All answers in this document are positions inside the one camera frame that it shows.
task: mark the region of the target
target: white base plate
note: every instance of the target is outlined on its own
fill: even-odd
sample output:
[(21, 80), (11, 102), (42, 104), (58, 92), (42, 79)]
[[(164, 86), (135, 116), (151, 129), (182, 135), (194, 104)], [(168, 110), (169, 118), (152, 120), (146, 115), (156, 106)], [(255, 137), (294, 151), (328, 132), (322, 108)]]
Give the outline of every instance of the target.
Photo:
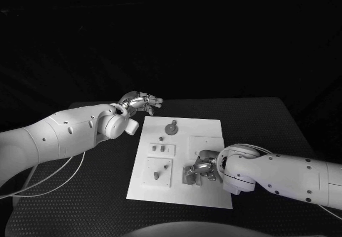
[[(177, 120), (180, 131), (177, 135), (169, 136), (165, 132), (165, 127), (172, 123), (172, 120)], [(203, 142), (198, 143), (198, 139), (206, 139), (208, 142), (206, 144)], [(161, 160), (172, 160), (171, 188), (165, 188), (162, 185), (145, 185), (142, 182), (146, 173), (146, 160), (151, 159), (151, 144), (175, 145), (175, 157), (161, 157)], [(145, 118), (128, 199), (233, 209), (232, 196), (223, 189), (219, 177), (216, 182), (201, 177), (200, 187), (182, 183), (184, 166), (191, 166), (195, 163), (190, 154), (190, 147), (195, 150), (214, 150), (219, 152), (224, 150), (220, 120), (167, 117)]]

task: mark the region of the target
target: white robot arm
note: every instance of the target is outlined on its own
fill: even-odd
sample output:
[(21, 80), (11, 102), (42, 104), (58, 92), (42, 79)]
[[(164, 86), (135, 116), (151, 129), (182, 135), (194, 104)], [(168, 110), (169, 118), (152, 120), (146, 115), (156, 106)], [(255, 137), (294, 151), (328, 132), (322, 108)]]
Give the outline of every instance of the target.
[(0, 133), (0, 186), (25, 169), (47, 161), (68, 158), (116, 139), (135, 134), (136, 111), (154, 115), (152, 106), (164, 100), (138, 91), (118, 104), (100, 104), (54, 113), (34, 125)]
[(342, 164), (281, 154), (260, 156), (244, 145), (201, 151), (200, 159), (188, 174), (206, 172), (216, 181), (219, 173), (230, 193), (255, 191), (257, 182), (281, 196), (342, 209)]

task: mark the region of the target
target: table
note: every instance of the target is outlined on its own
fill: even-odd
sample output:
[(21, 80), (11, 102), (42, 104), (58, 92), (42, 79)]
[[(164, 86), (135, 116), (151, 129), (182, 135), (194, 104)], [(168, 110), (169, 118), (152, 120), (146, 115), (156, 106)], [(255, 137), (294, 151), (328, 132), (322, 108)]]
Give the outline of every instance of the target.
[[(79, 102), (70, 108), (102, 103)], [(249, 143), (275, 153), (317, 158), (279, 98), (167, 100), (155, 114), (220, 119), (226, 146)], [(133, 117), (141, 123), (135, 136), (123, 133), (87, 152), (79, 174), (61, 189), (45, 196), (21, 199), (6, 227), (8, 236), (116, 237), (174, 221), (227, 223), (276, 236), (342, 235), (341, 220), (320, 206), (269, 193), (260, 185), (256, 191), (233, 195), (234, 210), (126, 199), (145, 116), (148, 113), (141, 112)], [(66, 161), (41, 164), (31, 184)], [(25, 194), (55, 188), (73, 175), (80, 162), (81, 155), (57, 176)]]

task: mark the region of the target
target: black background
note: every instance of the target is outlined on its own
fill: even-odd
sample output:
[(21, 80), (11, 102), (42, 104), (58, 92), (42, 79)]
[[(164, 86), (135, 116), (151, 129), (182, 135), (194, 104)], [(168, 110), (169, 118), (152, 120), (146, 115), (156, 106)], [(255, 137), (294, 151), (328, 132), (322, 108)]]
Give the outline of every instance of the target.
[(341, 11), (338, 1), (2, 3), (0, 131), (132, 90), (276, 96), (318, 155), (341, 162)]

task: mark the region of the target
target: dark tablecloth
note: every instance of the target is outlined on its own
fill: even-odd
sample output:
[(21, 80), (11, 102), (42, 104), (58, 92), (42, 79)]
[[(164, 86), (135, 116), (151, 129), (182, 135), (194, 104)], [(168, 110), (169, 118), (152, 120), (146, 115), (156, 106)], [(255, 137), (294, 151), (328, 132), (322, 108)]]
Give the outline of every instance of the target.
[[(80, 102), (70, 108), (106, 102)], [(249, 143), (275, 153), (318, 158), (279, 98), (167, 100), (156, 116), (220, 119), (226, 146)], [(250, 228), (276, 236), (342, 236), (342, 221), (320, 206), (256, 191), (233, 195), (234, 210), (128, 200), (126, 194), (148, 113), (133, 117), (141, 123), (135, 136), (123, 133), (87, 152), (83, 167), (68, 184), (41, 197), (22, 198), (12, 214), (9, 236), (94, 237), (122, 236), (154, 224), (207, 221)], [(66, 163), (40, 165), (31, 184), (42, 180)], [(81, 155), (63, 171), (27, 195), (54, 189), (73, 175)]]

